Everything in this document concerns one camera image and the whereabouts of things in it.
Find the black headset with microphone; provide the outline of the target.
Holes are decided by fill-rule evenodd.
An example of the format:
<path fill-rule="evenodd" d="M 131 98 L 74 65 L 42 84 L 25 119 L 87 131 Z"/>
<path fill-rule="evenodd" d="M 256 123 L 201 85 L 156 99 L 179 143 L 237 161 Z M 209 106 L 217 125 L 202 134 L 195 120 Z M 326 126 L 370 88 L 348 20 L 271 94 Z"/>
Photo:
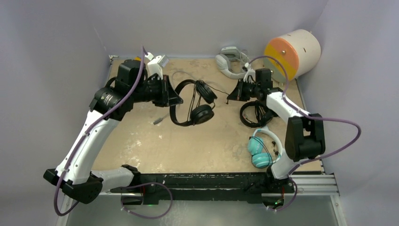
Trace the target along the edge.
<path fill-rule="evenodd" d="M 254 114 L 255 114 L 255 121 L 250 120 L 245 111 L 247 108 L 253 107 Z M 240 121 L 247 127 L 250 128 L 261 128 L 266 126 L 273 118 L 277 117 L 278 115 L 271 109 L 269 109 L 265 104 L 259 101 L 250 101 L 245 103 L 239 112 L 239 119 Z"/>

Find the black over-ear headphones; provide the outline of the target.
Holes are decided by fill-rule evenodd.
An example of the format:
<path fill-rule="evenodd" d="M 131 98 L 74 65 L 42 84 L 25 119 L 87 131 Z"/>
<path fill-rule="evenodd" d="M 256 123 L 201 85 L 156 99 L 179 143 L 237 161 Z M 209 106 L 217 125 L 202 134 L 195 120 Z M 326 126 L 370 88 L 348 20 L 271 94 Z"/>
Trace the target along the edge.
<path fill-rule="evenodd" d="M 203 124 L 212 119 L 215 115 L 213 109 L 215 108 L 217 95 L 213 91 L 216 89 L 203 80 L 186 79 L 177 85 L 175 92 L 180 94 L 183 88 L 191 84 L 193 85 L 193 94 L 189 105 L 187 120 L 179 122 L 176 115 L 176 106 L 169 108 L 171 121 L 175 125 L 181 127 Z"/>

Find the teal cat-ear headphones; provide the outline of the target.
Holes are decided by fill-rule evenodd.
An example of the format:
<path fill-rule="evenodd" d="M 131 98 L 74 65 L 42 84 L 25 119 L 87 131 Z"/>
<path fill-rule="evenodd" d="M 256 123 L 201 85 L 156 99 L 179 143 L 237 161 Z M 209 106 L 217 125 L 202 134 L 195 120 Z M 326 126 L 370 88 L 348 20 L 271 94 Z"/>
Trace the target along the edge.
<path fill-rule="evenodd" d="M 264 140 L 256 135 L 258 132 L 266 134 L 274 142 L 275 158 L 272 157 Z M 281 140 L 267 126 L 256 129 L 248 139 L 247 151 L 251 154 L 252 165 L 257 169 L 264 169 L 275 164 L 282 157 L 284 150 Z"/>

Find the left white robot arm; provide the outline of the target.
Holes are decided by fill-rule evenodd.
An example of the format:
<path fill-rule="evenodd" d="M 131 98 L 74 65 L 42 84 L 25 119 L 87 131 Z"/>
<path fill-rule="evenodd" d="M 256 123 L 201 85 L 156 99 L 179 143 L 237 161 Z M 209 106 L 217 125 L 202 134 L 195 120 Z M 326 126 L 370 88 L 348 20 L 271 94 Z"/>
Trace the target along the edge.
<path fill-rule="evenodd" d="M 123 187 L 128 192 L 140 188 L 138 170 L 129 165 L 117 169 L 92 170 L 95 159 L 108 136 L 133 109 L 134 103 L 152 102 L 158 107 L 182 103 L 169 77 L 163 74 L 168 60 L 157 57 L 144 64 L 126 60 L 118 73 L 99 89 L 92 99 L 84 126 L 67 156 L 44 178 L 65 195 L 84 204 L 91 203 L 101 192 Z"/>

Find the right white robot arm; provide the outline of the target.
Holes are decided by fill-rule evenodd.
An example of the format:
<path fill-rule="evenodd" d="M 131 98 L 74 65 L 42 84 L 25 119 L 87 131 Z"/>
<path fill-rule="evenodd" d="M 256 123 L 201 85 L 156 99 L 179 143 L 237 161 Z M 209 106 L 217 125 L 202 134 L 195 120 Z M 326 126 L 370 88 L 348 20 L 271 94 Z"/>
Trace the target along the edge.
<path fill-rule="evenodd" d="M 249 101 L 256 98 L 266 107 L 267 118 L 280 117 L 287 125 L 285 142 L 268 128 L 257 129 L 271 137 L 278 147 L 279 156 L 268 164 L 269 176 L 264 179 L 265 188 L 271 192 L 282 187 L 283 179 L 289 177 L 297 166 L 307 160 L 314 160 L 325 152 L 325 135 L 322 121 L 316 120 L 319 114 L 311 114 L 301 109 L 286 98 L 283 90 L 274 87 L 269 69 L 248 70 L 246 76 L 254 77 L 254 82 L 246 78 L 238 79 L 235 89 L 228 100 Z"/>

